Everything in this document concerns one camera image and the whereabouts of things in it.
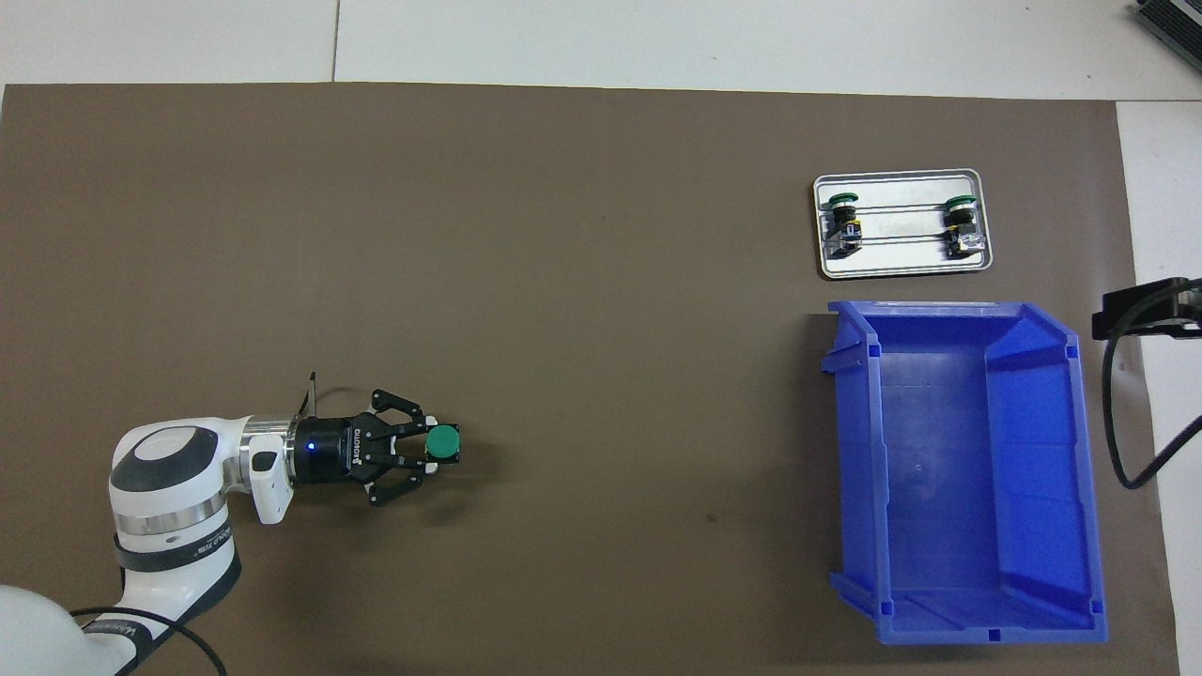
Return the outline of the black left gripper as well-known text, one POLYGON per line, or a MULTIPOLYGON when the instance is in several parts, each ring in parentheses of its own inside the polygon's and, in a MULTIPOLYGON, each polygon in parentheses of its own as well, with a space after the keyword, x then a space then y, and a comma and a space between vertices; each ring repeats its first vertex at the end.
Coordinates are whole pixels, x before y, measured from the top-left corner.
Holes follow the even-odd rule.
POLYGON ((365 484, 365 497, 373 508, 418 490, 426 476, 438 472, 441 459, 417 458, 400 453, 369 453, 379 441, 397 441, 429 434, 438 420, 426 415, 421 404, 401 395, 376 389, 371 393, 369 416, 352 419, 297 419, 293 445, 288 457, 288 475, 293 484, 365 484), (407 421, 391 423, 386 413, 407 416, 407 421), (381 486, 377 479, 386 472, 404 470, 407 478, 398 484, 381 486))

